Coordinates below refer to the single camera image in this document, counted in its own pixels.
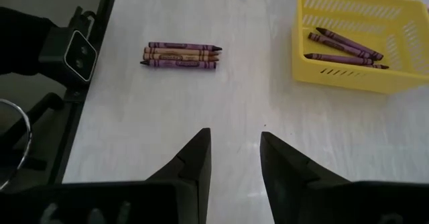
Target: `white table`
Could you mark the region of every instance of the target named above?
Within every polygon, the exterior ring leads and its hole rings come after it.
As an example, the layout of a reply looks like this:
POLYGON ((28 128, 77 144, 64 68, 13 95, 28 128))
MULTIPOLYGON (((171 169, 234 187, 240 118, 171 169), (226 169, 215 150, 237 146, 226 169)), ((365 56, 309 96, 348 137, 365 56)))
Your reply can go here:
POLYGON ((270 131, 349 180, 429 182, 429 88, 392 96, 291 79, 296 0, 116 0, 64 182, 144 180, 212 130, 207 223, 272 223, 270 131), (215 72, 154 69, 149 41, 223 47, 215 72))

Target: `yellow plastic basket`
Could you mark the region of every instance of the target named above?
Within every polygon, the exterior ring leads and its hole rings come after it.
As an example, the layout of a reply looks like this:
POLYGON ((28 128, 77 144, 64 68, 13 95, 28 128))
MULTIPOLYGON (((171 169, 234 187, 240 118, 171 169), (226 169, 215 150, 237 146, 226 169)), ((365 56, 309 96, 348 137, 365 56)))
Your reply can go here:
POLYGON ((429 16, 417 0, 298 0, 292 29, 296 80, 396 93, 429 82, 429 16), (309 60, 307 53, 342 52, 307 39, 324 27, 384 55, 388 70, 309 60))

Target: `metal ring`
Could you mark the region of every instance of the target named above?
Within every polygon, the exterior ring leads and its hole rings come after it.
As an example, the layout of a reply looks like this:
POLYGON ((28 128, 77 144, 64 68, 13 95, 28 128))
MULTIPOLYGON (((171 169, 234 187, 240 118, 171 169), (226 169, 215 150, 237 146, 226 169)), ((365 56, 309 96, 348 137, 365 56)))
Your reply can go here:
POLYGON ((16 175, 17 171, 23 166, 25 160, 27 159, 28 152, 29 152, 29 147, 31 146, 32 140, 33 140, 33 130, 32 130, 32 125, 29 122, 29 117, 21 109, 21 107, 19 107, 15 103, 12 103, 11 101, 8 101, 8 100, 5 100, 5 99, 0 99, 0 103, 5 103, 6 105, 9 105, 9 106, 13 107, 14 109, 18 110, 19 113, 21 113, 21 116, 22 116, 22 118, 25 121, 25 126, 27 127, 27 145, 25 147, 25 150, 24 150, 24 153, 22 155, 21 161, 19 161, 18 166, 10 174, 9 178, 3 184, 0 184, 0 191, 2 191, 9 184, 10 180, 16 175))

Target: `purple crayon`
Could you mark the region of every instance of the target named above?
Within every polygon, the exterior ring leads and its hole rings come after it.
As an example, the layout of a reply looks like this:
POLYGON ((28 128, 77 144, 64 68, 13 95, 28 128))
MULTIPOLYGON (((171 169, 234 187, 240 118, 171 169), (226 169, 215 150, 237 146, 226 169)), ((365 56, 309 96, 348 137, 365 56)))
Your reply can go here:
POLYGON ((181 44, 181 43, 167 43, 167 42, 149 42, 151 48, 175 48, 175 49, 189 49, 189 50, 209 50, 218 51, 222 48, 212 45, 200 44, 181 44))
POLYGON ((312 60, 324 60, 329 62, 352 64, 357 66, 371 66, 372 64, 374 64, 374 61, 372 59, 366 59, 366 58, 333 56, 333 55, 315 54, 315 53, 305 54, 304 56, 307 59, 312 59, 312 60))
POLYGON ((360 57, 360 58, 369 58, 370 57, 369 53, 364 52, 363 50, 358 50, 356 48, 346 46, 342 43, 336 42, 335 40, 332 40, 332 39, 325 37, 325 36, 309 33, 308 39, 314 40, 315 42, 322 43, 326 46, 332 47, 332 48, 340 50, 342 52, 352 54, 352 55, 360 57))
POLYGON ((162 68, 202 68, 216 69, 216 62, 182 61, 182 60, 145 60, 140 62, 146 66, 162 68))
POLYGON ((389 69, 388 66, 381 65, 381 64, 374 64, 374 65, 369 65, 369 66, 366 66, 366 67, 377 68, 377 69, 389 69))
POLYGON ((332 32, 330 30, 327 30, 327 29, 324 29, 324 28, 321 28, 321 27, 317 27, 316 30, 319 31, 322 35, 324 35, 324 36, 326 36, 328 38, 331 38, 333 40, 336 40, 336 41, 338 41, 338 42, 340 42, 340 43, 342 43, 342 44, 344 44, 346 46, 350 46, 350 47, 362 50, 364 52, 368 52, 369 55, 370 55, 370 58, 372 58, 374 60, 381 60, 381 59, 383 59, 383 55, 380 54, 379 52, 376 52, 375 50, 371 50, 371 49, 369 49, 367 47, 364 47, 361 44, 356 43, 356 42, 354 42, 354 41, 352 41, 350 39, 347 39, 344 36, 340 36, 337 33, 334 33, 334 32, 332 32))

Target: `crayon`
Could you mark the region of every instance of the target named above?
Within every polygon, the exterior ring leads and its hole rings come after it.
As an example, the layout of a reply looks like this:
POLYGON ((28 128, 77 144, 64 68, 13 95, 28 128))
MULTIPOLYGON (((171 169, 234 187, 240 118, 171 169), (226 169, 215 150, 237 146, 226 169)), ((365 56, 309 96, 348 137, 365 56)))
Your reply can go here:
POLYGON ((146 66, 161 68, 202 68, 216 69, 216 62, 181 61, 181 60, 145 60, 140 62, 146 66))
POLYGON ((389 69, 388 66, 381 65, 381 64, 374 64, 374 65, 369 65, 369 66, 366 66, 366 67, 377 68, 377 69, 389 69))
POLYGON ((143 60, 194 60, 194 61, 218 61, 216 56, 195 56, 177 54, 144 54, 143 60))
POLYGON ((334 32, 332 32, 330 30, 327 30, 327 29, 324 29, 324 28, 321 28, 321 27, 317 27, 316 30, 319 31, 322 35, 324 35, 324 36, 326 36, 328 38, 331 38, 333 40, 336 40, 336 41, 338 41, 338 42, 340 42, 340 43, 342 43, 342 44, 344 44, 346 46, 350 46, 350 47, 353 47, 353 48, 356 48, 356 49, 368 52, 369 55, 370 55, 370 58, 372 58, 374 60, 381 60, 381 59, 383 59, 383 55, 380 54, 379 52, 376 52, 375 50, 371 50, 370 48, 362 46, 361 44, 356 43, 356 42, 354 42, 354 41, 352 41, 350 39, 347 39, 344 36, 340 36, 337 33, 334 33, 334 32))
POLYGON ((333 56, 333 55, 315 54, 315 53, 305 54, 304 56, 308 59, 313 59, 313 60, 324 60, 329 62, 352 64, 357 66, 368 66, 368 65, 371 66, 372 64, 374 64, 374 61, 372 59, 366 59, 366 58, 333 56))
POLYGON ((368 52, 364 52, 362 50, 358 50, 356 48, 346 46, 342 43, 336 42, 335 40, 332 40, 332 39, 325 37, 325 36, 309 33, 308 39, 314 40, 315 42, 322 43, 322 44, 329 46, 331 48, 352 54, 352 55, 360 57, 360 58, 369 58, 370 57, 368 52))
POLYGON ((175 48, 175 49, 188 49, 188 50, 209 50, 218 51, 222 48, 212 45, 200 44, 180 44, 180 43, 167 43, 167 42, 149 42, 150 48, 175 48))
POLYGON ((218 52, 211 52, 208 50, 185 50, 185 49, 171 49, 171 48, 150 48, 145 47, 145 53, 150 54, 187 54, 197 56, 217 56, 218 52))

